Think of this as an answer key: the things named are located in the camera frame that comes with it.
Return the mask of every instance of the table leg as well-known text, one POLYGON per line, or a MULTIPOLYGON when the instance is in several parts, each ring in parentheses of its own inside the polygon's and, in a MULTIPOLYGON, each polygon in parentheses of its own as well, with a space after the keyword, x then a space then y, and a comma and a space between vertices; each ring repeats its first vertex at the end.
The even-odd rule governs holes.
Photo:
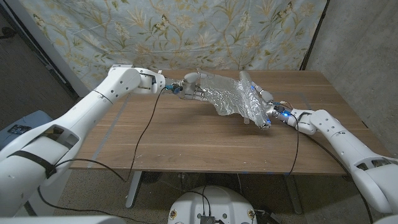
POLYGON ((284 176, 287 191, 289 192, 290 199, 293 204, 294 213, 300 215, 303 213, 303 209, 301 207, 299 193, 297 192, 296 181, 292 175, 284 176))
POLYGON ((130 190, 126 200, 126 208, 132 208, 134 206, 134 202, 136 202, 141 174, 142 171, 134 171, 134 174, 132 175, 130 190))

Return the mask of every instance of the concrete wall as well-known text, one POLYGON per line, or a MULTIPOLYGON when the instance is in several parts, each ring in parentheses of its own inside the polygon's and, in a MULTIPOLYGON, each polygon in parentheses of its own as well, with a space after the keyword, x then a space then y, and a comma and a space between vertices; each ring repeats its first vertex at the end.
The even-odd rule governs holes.
POLYGON ((331 0, 306 70, 321 71, 398 157, 398 1, 331 0))

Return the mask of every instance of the wire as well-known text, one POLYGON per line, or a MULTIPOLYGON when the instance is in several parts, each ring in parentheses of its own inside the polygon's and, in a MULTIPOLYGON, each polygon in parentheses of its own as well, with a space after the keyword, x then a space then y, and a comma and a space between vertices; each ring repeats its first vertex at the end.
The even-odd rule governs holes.
MULTIPOLYGON (((332 158, 334 158, 334 160, 339 163, 339 165, 341 166, 341 168, 343 168, 343 170, 346 172, 346 174, 352 178, 350 172, 347 170, 347 168, 337 159, 337 157, 335 155, 333 155, 325 146, 323 146, 322 144, 320 144, 317 140, 315 140, 314 138, 312 138, 311 136, 302 133, 304 136, 306 136, 307 138, 309 138, 309 140, 311 140, 312 142, 314 142, 315 144, 317 144, 319 147, 321 147, 323 150, 325 150, 332 158)), ((366 211, 368 212, 368 217, 369 217, 369 221, 372 224, 373 223, 373 217, 372 217, 372 213, 371 210, 369 208, 369 205, 366 201, 366 199, 363 197, 362 193, 359 191, 358 188, 356 188, 362 198, 362 201, 365 205, 366 211)))
POLYGON ((282 106, 285 106, 285 105, 284 105, 285 103, 289 104, 289 106, 286 106, 286 107, 289 107, 290 109, 293 109, 293 106, 292 106, 288 101, 281 101, 281 102, 280 102, 280 104, 281 104, 282 106))
POLYGON ((128 175, 127 175, 127 178, 124 179, 124 178, 123 178, 122 176, 120 176, 120 174, 118 174, 114 169, 108 167, 107 165, 105 165, 105 164, 103 164, 103 163, 101 163, 101 162, 94 161, 94 160, 91 160, 91 159, 67 159, 67 160, 62 161, 62 162, 58 163, 57 165, 55 165, 55 166, 54 166, 54 169, 57 168, 58 166, 64 164, 64 163, 66 163, 66 162, 71 162, 71 161, 87 161, 87 162, 93 162, 93 163, 95 163, 95 164, 98 164, 98 165, 101 165, 101 166, 107 168, 108 170, 110 170, 111 172, 113 172, 116 176, 118 176, 123 182, 126 183, 126 182, 129 180, 129 178, 130 178, 130 175, 131 175, 131 172, 132 172, 132 167, 133 167, 133 165, 134 165, 134 161, 136 160, 136 152, 137 152, 137 148, 138 148, 139 142, 140 142, 142 136, 144 135, 145 131, 146 131, 147 128, 149 127, 150 122, 152 121, 152 118, 154 117, 155 110, 156 110, 156 106, 157 106, 157 102, 159 101, 159 98, 160 98, 160 96, 161 96, 161 94, 162 94, 162 92, 163 92, 164 90, 165 90, 165 87, 163 87, 163 89, 160 91, 159 95, 157 96, 156 102, 155 102, 155 105, 154 105, 154 110, 153 110, 153 112, 152 112, 152 115, 150 116, 150 119, 149 119, 149 121, 148 121, 148 124, 147 124, 147 126, 145 127, 145 129, 143 130, 143 132, 141 133, 141 135, 140 135, 139 138, 138 138, 138 141, 137 141, 137 144, 136 144, 136 148, 135 148, 135 150, 134 150, 134 157, 133 157, 133 159, 132 159, 131 166, 130 166, 130 170, 129 170, 129 173, 128 173, 128 175))
POLYGON ((373 223, 373 217, 372 217, 371 209, 369 208, 369 205, 368 205, 368 203, 366 202, 366 199, 365 199, 365 198, 363 197, 363 195, 361 194, 361 192, 359 192, 359 194, 360 194, 360 196, 361 196, 361 198, 362 198, 363 203, 365 204, 366 211, 368 212, 369 221, 370 221, 371 224, 372 224, 372 223, 373 223))
POLYGON ((39 193, 40 199, 42 199, 42 201, 46 205, 48 205, 50 207, 53 207, 53 208, 62 209, 62 210, 69 210, 69 211, 74 211, 74 212, 98 212, 98 213, 102 213, 102 214, 105 214, 105 215, 111 215, 111 216, 116 216, 116 217, 120 217, 120 218, 125 218, 127 220, 132 220, 134 222, 145 223, 145 224, 155 224, 155 223, 149 223, 149 222, 145 222, 145 221, 136 220, 136 219, 133 219, 133 218, 130 218, 130 217, 124 217, 124 216, 121 216, 121 215, 114 215, 114 214, 111 214, 111 213, 108 213, 108 212, 104 212, 104 211, 101 211, 101 210, 97 210, 97 209, 75 209, 75 208, 65 208, 65 207, 56 206, 56 205, 53 205, 50 202, 46 201, 46 199, 44 199, 44 197, 43 197, 43 195, 42 195, 42 193, 40 191, 40 186, 37 188, 37 193, 39 193))
POLYGON ((206 199, 206 201, 207 201, 207 204, 209 205, 209 216, 211 216, 210 202, 209 202, 209 200, 207 199, 207 197, 206 197, 204 194, 201 194, 201 193, 199 193, 199 192, 194 192, 194 191, 192 191, 192 190, 189 190, 189 191, 187 191, 187 192, 199 194, 199 195, 202 196, 202 198, 204 197, 204 198, 206 199))
POLYGON ((297 148, 296 148, 296 156, 294 157, 294 161, 293 161, 293 165, 292 165, 292 169, 290 170, 289 174, 290 175, 294 169, 294 165, 296 164, 296 160, 297 160, 297 155, 299 154, 299 122, 297 121, 297 118, 291 114, 292 117, 294 117, 294 119, 296 120, 297 123, 297 148))
MULTIPOLYGON (((91 160, 91 159, 67 159, 67 160, 65 160, 65 161, 62 161, 62 162, 56 164, 56 165, 54 166, 54 169, 56 169, 58 166, 60 166, 60 165, 62 165, 62 164, 64 164, 64 163, 66 163, 66 162, 71 162, 71 161, 87 161, 87 162, 93 162, 93 163, 95 163, 95 164, 98 164, 98 165, 101 165, 101 166, 107 168, 107 169, 110 170, 113 174, 115 174, 117 177, 119 177, 123 182, 126 183, 126 182, 129 180, 130 175, 131 175, 131 172, 132 172, 132 167, 133 167, 133 165, 134 165, 134 160, 136 159, 136 152, 137 152, 137 148, 138 148, 139 142, 140 142, 142 136, 144 135, 145 131, 146 131, 147 128, 149 127, 150 122, 152 121, 152 118, 154 117, 157 102, 159 101, 160 95, 162 94, 162 92, 163 92, 164 90, 165 90, 165 87, 160 91, 159 95, 157 96, 156 102, 155 102, 155 106, 154 106, 154 110, 153 110, 153 112, 152 112, 152 115, 150 116, 149 122, 148 122, 147 126, 145 127, 145 129, 143 130, 143 132, 141 133, 141 135, 139 136, 138 142, 137 142, 137 144, 136 144, 136 148, 135 148, 135 150, 134 150, 134 157, 133 157, 132 162, 131 162, 131 167, 130 167, 130 170, 129 170, 129 173, 128 173, 126 179, 124 179, 124 178, 123 178, 120 174, 118 174, 114 169, 108 167, 107 165, 105 165, 105 164, 103 164, 103 163, 101 163, 101 162, 94 161, 94 160, 91 160)), ((48 205, 48 206, 50 206, 50 207, 53 207, 53 208, 62 209, 62 210, 69 210, 69 211, 75 211, 75 212, 99 212, 99 213, 103 213, 103 214, 106 214, 106 215, 113 215, 113 214, 110 214, 110 213, 108 213, 108 212, 104 212, 104 211, 101 211, 101 210, 95 210, 95 209, 75 209, 75 208, 65 208, 65 207, 59 207, 59 206, 56 206, 56 205, 52 205, 51 203, 49 203, 48 201, 46 201, 46 200, 43 198, 43 195, 42 195, 42 193, 40 192, 40 187, 37 188, 37 192, 39 193, 40 199, 42 199, 42 201, 43 201, 46 205, 48 205)), ((139 223, 155 224, 155 223, 148 223, 148 222, 145 222, 145 221, 135 220, 135 219, 133 219, 133 218, 124 217, 124 216, 120 216, 120 215, 113 215, 113 216, 117 216, 117 217, 120 217, 120 218, 125 218, 125 219, 132 220, 132 221, 139 222, 139 223)))
POLYGON ((257 215, 257 212, 254 211, 254 216, 253 216, 253 219, 251 220, 251 224, 253 224, 253 221, 254 221, 254 218, 256 217, 256 215, 257 215))
POLYGON ((241 195, 243 195, 243 191, 242 191, 242 185, 241 185, 241 179, 239 177, 239 174, 236 174, 238 176, 238 182, 239 182, 239 189, 241 190, 241 195))
POLYGON ((321 147, 325 152, 327 152, 332 158, 335 159, 337 163, 343 168, 343 170, 346 172, 347 175, 351 176, 351 174, 348 172, 347 168, 337 159, 335 155, 333 155, 325 146, 322 146, 317 140, 313 139, 311 136, 302 133, 305 137, 309 138, 309 140, 313 141, 315 144, 317 144, 319 147, 321 147))
POLYGON ((205 215, 205 199, 203 199, 204 198, 204 196, 205 196, 205 188, 207 187, 207 183, 205 184, 205 186, 203 187, 203 190, 201 191, 201 201, 202 201, 202 203, 203 203, 203 215, 205 215))

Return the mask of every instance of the black cable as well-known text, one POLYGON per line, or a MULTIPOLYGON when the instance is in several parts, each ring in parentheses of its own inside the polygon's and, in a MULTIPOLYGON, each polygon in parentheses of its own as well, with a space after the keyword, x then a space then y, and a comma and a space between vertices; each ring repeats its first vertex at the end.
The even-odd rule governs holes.
POLYGON ((64 164, 64 163, 66 163, 66 162, 71 162, 71 161, 87 161, 87 162, 93 162, 93 163, 95 163, 95 164, 98 164, 98 165, 101 165, 101 166, 107 168, 108 170, 110 170, 111 172, 113 172, 115 175, 117 175, 123 182, 126 183, 126 182, 129 180, 130 175, 131 175, 131 172, 132 172, 132 167, 133 167, 134 161, 135 161, 135 159, 136 159, 136 152, 137 152, 137 148, 138 148, 139 142, 140 142, 142 136, 144 135, 145 131, 146 131, 147 128, 149 127, 150 122, 152 121, 152 118, 154 117, 155 110, 156 110, 156 106, 157 106, 157 102, 159 101, 159 97, 161 96, 161 94, 162 94, 162 92, 163 92, 164 90, 165 90, 165 87, 163 87, 163 89, 160 91, 159 95, 157 96, 156 102, 155 102, 155 106, 154 106, 154 110, 153 110, 153 112, 152 112, 152 115, 150 116, 150 119, 149 119, 149 121, 148 121, 148 124, 147 124, 147 126, 145 127, 145 129, 143 130, 143 132, 141 133, 141 135, 140 135, 139 138, 138 138, 138 141, 137 141, 137 144, 136 144, 136 148, 135 148, 135 150, 134 150, 134 157, 133 157, 133 159, 132 159, 131 167, 130 167, 130 170, 129 170, 129 174, 127 175, 127 178, 126 178, 126 179, 124 179, 122 176, 120 176, 120 174, 118 174, 114 169, 108 167, 107 165, 105 165, 105 164, 103 164, 103 163, 101 163, 101 162, 97 162, 97 161, 94 161, 94 160, 91 160, 91 159, 68 159, 68 160, 62 161, 62 162, 58 163, 57 165, 55 165, 55 166, 54 166, 54 169, 57 168, 58 166, 64 164))
POLYGON ((256 217, 256 215, 257 215, 257 212, 254 211, 254 216, 253 216, 253 219, 251 220, 251 224, 253 224, 253 221, 254 221, 254 218, 256 217))
POLYGON ((319 147, 321 147, 323 150, 325 150, 325 152, 327 152, 332 158, 335 159, 335 161, 337 163, 339 163, 339 165, 341 166, 341 168, 343 168, 343 170, 346 172, 347 175, 351 176, 351 174, 348 172, 347 168, 337 159, 337 157, 335 155, 333 155, 325 146, 322 146, 317 140, 313 139, 311 136, 302 133, 304 136, 306 136, 307 138, 309 138, 309 140, 313 141, 315 144, 317 144, 319 147))
POLYGON ((206 186, 207 186, 207 183, 205 184, 205 186, 203 187, 203 190, 201 192, 201 202, 203 203, 203 215, 205 215, 205 199, 203 199, 203 198, 205 196, 205 188, 206 188, 206 186))
POLYGON ((293 161, 293 165, 292 165, 292 169, 290 170, 289 174, 290 175, 294 169, 294 165, 296 164, 296 160, 297 160, 297 155, 299 154, 299 122, 297 121, 297 118, 291 114, 292 117, 294 117, 294 119, 296 120, 297 123, 297 148, 296 148, 296 156, 294 157, 294 161, 293 161))
POLYGON ((207 199, 207 197, 206 197, 204 194, 201 194, 201 193, 199 193, 199 192, 194 192, 194 191, 192 191, 192 190, 189 190, 189 191, 187 191, 187 192, 199 194, 199 195, 202 196, 202 198, 204 197, 204 198, 206 199, 207 204, 209 205, 209 216, 210 216, 210 215, 211 215, 210 202, 209 202, 209 200, 207 199))
POLYGON ((35 210, 33 209, 29 201, 26 201, 24 208, 29 216, 37 216, 35 210))
MULTIPOLYGON (((143 132, 141 133, 141 135, 139 136, 138 142, 137 142, 137 144, 136 144, 136 149, 134 150, 134 157, 133 157, 132 162, 131 162, 130 171, 129 171, 129 174, 127 175, 127 178, 126 178, 126 179, 124 179, 124 178, 123 178, 120 174, 118 174, 114 169, 108 167, 107 165, 105 165, 105 164, 103 164, 103 163, 101 163, 101 162, 94 161, 94 160, 91 160, 91 159, 68 159, 68 160, 65 160, 65 161, 62 161, 62 162, 56 164, 56 165, 54 166, 54 169, 56 169, 58 166, 60 166, 60 165, 62 165, 62 164, 64 164, 64 163, 66 163, 66 162, 71 162, 71 161, 87 161, 87 162, 93 162, 93 163, 95 163, 95 164, 101 165, 101 166, 107 168, 108 170, 110 170, 113 174, 115 174, 117 177, 119 177, 123 182, 127 182, 127 181, 129 180, 130 175, 131 175, 131 172, 132 172, 132 167, 133 167, 133 165, 134 165, 134 160, 135 160, 135 158, 136 158, 136 152, 137 152, 137 148, 138 148, 139 142, 140 142, 142 136, 144 135, 145 131, 146 131, 147 128, 149 127, 150 122, 152 121, 152 118, 154 117, 157 102, 158 102, 158 100, 159 100, 160 95, 162 94, 162 92, 163 92, 164 90, 165 90, 165 87, 160 91, 159 95, 157 96, 156 102, 155 102, 155 106, 154 106, 154 110, 153 110, 153 112, 152 112, 152 115, 150 116, 149 122, 148 122, 147 126, 145 127, 144 131, 143 131, 143 132)), ((100 213, 103 213, 103 214, 106 214, 106 215, 113 215, 113 214, 110 214, 110 213, 108 213, 108 212, 104 212, 104 211, 101 211, 101 210, 95 210, 95 209, 75 209, 75 208, 65 208, 65 207, 59 207, 59 206, 56 206, 56 205, 52 205, 51 203, 49 203, 48 201, 46 201, 46 200, 43 198, 43 195, 42 195, 42 193, 40 192, 40 187, 37 188, 37 192, 39 193, 39 196, 40 196, 40 198, 42 199, 42 201, 43 201, 46 205, 48 205, 48 206, 50 206, 50 207, 53 207, 53 208, 62 209, 62 210, 69 210, 69 211, 75 211, 75 212, 100 212, 100 213)), ((123 217, 123 216, 120 216, 120 215, 113 215, 113 216, 125 218, 125 219, 128 219, 128 220, 132 220, 132 221, 140 222, 140 223, 155 224, 155 223, 147 223, 147 222, 144 222, 144 221, 135 220, 135 219, 129 218, 129 217, 123 217)))
POLYGON ((371 213, 371 209, 369 208, 368 203, 366 202, 366 199, 363 197, 363 195, 361 194, 361 192, 359 191, 358 188, 356 188, 362 198, 363 203, 365 204, 365 208, 366 211, 368 212, 368 217, 369 217, 369 221, 371 222, 371 224, 373 224, 373 217, 372 217, 372 213, 371 213))
POLYGON ((132 220, 134 222, 145 223, 145 224, 155 224, 155 223, 149 223, 149 222, 145 222, 145 221, 135 220, 133 218, 124 217, 124 216, 121 216, 121 215, 114 215, 114 214, 111 214, 111 213, 108 213, 108 212, 104 212, 104 211, 101 211, 101 210, 97 210, 97 209, 75 209, 75 208, 65 208, 65 207, 56 206, 56 205, 53 205, 50 202, 46 201, 46 199, 44 199, 44 197, 43 197, 43 195, 42 195, 42 193, 40 191, 40 186, 37 188, 37 193, 39 193, 40 199, 42 199, 42 201, 46 205, 48 205, 50 207, 53 207, 53 208, 62 209, 62 210, 69 210, 69 211, 74 211, 74 212, 98 212, 98 213, 102 213, 102 214, 105 214, 105 215, 111 215, 111 216, 116 216, 116 217, 120 217, 120 218, 125 218, 127 220, 132 220))
MULTIPOLYGON (((316 140, 315 140, 314 138, 312 138, 311 136, 309 136, 309 135, 307 135, 307 134, 304 134, 304 133, 302 133, 302 134, 303 134, 304 136, 306 136, 307 138, 309 138, 309 140, 311 140, 312 142, 314 142, 315 144, 317 144, 319 147, 321 147, 323 150, 325 150, 325 152, 327 152, 332 158, 334 158, 334 160, 335 160, 337 163, 339 163, 339 165, 341 166, 341 168, 343 168, 343 170, 346 172, 346 174, 347 174, 349 177, 352 178, 352 176, 351 176, 350 172, 347 170, 347 168, 346 168, 346 167, 340 162, 340 160, 338 160, 337 157, 336 157, 335 155, 333 155, 325 146, 323 146, 322 144, 320 144, 318 141, 316 141, 316 140)), ((362 201, 363 201, 363 203, 364 203, 364 205, 365 205, 366 211, 368 212, 369 221, 370 221, 370 223, 372 224, 372 223, 373 223, 373 217, 372 217, 372 213, 371 213, 371 210, 370 210, 370 208, 369 208, 369 205, 368 205, 366 199, 363 197, 362 193, 359 191, 359 189, 358 189, 358 188, 356 188, 356 189, 358 190, 359 195, 360 195, 361 198, 362 198, 362 201)))

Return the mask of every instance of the black strap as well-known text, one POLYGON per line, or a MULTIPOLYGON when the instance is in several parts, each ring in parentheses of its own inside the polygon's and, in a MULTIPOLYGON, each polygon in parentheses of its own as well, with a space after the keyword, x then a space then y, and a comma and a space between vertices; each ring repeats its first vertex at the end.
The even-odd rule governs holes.
POLYGON ((30 152, 19 150, 19 151, 12 153, 11 155, 9 155, 7 157, 10 157, 10 156, 21 156, 23 158, 30 159, 33 162, 37 163, 38 165, 44 167, 45 176, 47 178, 50 178, 53 174, 55 174, 57 172, 57 169, 55 168, 54 165, 52 165, 45 159, 43 159, 39 156, 36 156, 35 154, 32 154, 30 152))

